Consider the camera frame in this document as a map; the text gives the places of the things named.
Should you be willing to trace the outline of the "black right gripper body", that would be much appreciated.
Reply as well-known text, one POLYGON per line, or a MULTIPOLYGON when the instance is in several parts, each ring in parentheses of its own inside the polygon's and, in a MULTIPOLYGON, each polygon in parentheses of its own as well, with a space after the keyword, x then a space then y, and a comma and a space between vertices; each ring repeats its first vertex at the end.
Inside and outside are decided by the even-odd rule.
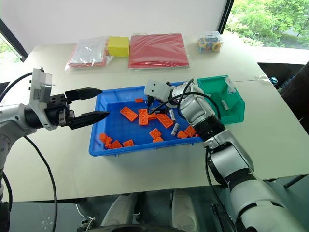
POLYGON ((154 102, 155 102, 154 109, 156 109, 155 110, 156 114, 168 114, 169 113, 170 108, 167 106, 167 104, 160 106, 161 104, 163 104, 165 102, 164 100, 160 100, 158 98, 155 98, 154 102))

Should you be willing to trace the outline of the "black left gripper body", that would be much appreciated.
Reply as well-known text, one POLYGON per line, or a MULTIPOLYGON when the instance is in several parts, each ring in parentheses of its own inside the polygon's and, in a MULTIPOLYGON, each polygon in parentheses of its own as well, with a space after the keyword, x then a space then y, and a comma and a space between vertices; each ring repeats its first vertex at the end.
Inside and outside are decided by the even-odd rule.
POLYGON ((67 126, 70 120, 75 117, 74 111, 70 109, 70 104, 65 94, 52 95, 45 109, 45 113, 51 124, 56 126, 67 126))

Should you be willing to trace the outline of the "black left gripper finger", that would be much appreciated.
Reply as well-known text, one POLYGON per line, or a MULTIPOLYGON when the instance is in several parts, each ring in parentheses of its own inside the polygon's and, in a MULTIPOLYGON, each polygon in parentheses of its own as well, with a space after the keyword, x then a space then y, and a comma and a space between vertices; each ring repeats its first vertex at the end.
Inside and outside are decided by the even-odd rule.
POLYGON ((102 93, 102 90, 92 87, 86 87, 81 89, 75 89, 66 91, 65 95, 68 103, 72 103, 72 101, 76 100, 86 100, 93 98, 102 93))
POLYGON ((86 127, 102 121, 109 115, 110 112, 106 111, 93 111, 85 113, 82 114, 81 116, 70 118, 67 126, 69 126, 72 130, 86 127))

